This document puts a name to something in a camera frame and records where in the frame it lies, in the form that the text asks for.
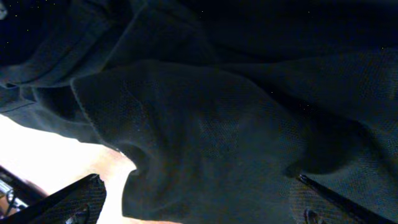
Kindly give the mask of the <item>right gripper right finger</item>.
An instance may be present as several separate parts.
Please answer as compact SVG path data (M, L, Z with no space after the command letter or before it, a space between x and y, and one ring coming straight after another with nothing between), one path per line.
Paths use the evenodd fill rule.
M302 174L290 188L289 203L301 224L395 224Z

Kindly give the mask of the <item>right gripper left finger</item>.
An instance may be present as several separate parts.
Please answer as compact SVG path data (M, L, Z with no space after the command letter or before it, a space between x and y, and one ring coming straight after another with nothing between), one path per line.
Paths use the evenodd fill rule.
M1 224L96 224L105 200L104 182L98 174L90 174L3 218Z

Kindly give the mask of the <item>black t-shirt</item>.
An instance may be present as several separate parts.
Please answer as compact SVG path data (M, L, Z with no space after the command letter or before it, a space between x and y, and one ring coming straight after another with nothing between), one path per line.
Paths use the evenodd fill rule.
M136 165L125 217L296 223L300 174L397 222L396 1L3 1L1 114Z

